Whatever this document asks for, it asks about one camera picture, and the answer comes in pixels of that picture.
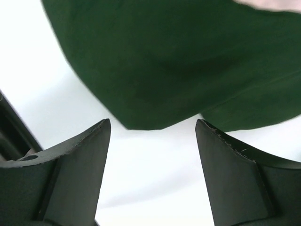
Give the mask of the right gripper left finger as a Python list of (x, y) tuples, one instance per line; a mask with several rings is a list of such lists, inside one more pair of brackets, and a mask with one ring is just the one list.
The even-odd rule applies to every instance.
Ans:
[(95, 226), (111, 136), (102, 120), (47, 150), (0, 164), (3, 226)]

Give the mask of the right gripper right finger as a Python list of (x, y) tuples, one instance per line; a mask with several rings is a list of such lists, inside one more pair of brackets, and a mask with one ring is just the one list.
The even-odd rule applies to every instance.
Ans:
[(298, 226), (301, 164), (220, 131), (205, 120), (195, 127), (216, 226)]

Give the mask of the white and green t-shirt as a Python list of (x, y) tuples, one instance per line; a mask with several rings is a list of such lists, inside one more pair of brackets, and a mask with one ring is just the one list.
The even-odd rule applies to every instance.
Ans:
[(45, 0), (71, 67), (128, 129), (222, 131), (301, 113), (301, 16), (232, 0)]

